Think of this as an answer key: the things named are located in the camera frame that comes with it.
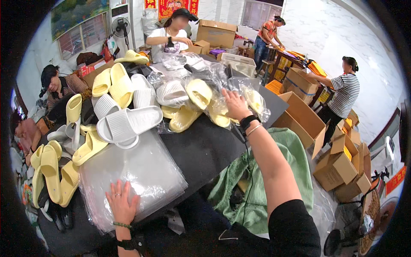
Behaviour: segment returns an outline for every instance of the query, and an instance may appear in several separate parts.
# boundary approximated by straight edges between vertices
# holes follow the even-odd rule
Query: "blue tape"
[[[286,80],[288,80],[291,84],[293,84],[295,87],[297,87],[299,90],[301,90],[301,92],[303,92],[305,95],[315,95],[315,94],[309,94],[307,92],[305,92],[304,90],[302,90],[299,86],[297,86],[297,84],[295,84],[294,82],[292,82],[288,77],[285,77]]]

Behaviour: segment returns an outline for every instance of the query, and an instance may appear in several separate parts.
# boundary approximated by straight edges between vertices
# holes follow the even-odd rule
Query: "black sleeve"
[[[268,222],[271,256],[321,256],[320,235],[301,200],[279,205]]]

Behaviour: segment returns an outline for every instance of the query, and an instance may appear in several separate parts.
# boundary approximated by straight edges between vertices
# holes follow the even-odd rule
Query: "black table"
[[[237,72],[233,75],[244,76]],[[270,119],[264,124],[265,128],[269,128],[288,108],[288,104],[265,87],[260,87],[259,93],[265,99],[267,108],[271,110]],[[57,128],[58,126],[55,126],[51,131],[55,131]],[[158,217],[165,210],[182,202],[215,178],[230,162],[245,152],[244,144],[232,132],[216,126],[205,114],[202,114],[184,132],[162,134],[160,137],[184,174],[188,188],[182,196],[148,216],[145,220]],[[40,144],[44,143],[47,143],[46,136],[43,136],[40,142]],[[57,256],[78,255],[113,242],[110,235],[100,235],[97,228],[88,221],[81,197],[79,190],[77,190],[70,203],[74,212],[74,227],[64,234],[60,233],[54,223],[48,221],[39,212],[40,229],[50,251]]]

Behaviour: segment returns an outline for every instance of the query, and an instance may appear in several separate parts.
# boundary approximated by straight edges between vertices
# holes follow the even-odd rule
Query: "green bead bracelet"
[[[119,223],[119,222],[113,222],[113,225],[115,225],[115,226],[121,226],[121,227],[126,227],[126,228],[128,228],[128,229],[131,229],[132,228],[132,226],[131,225],[127,225],[127,224],[123,224],[123,223]]]

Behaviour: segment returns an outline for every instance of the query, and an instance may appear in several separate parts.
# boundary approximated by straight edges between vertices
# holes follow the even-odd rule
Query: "striped shirt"
[[[346,119],[360,94],[360,82],[356,75],[348,73],[331,79],[331,83],[335,94],[328,106],[335,114]]]

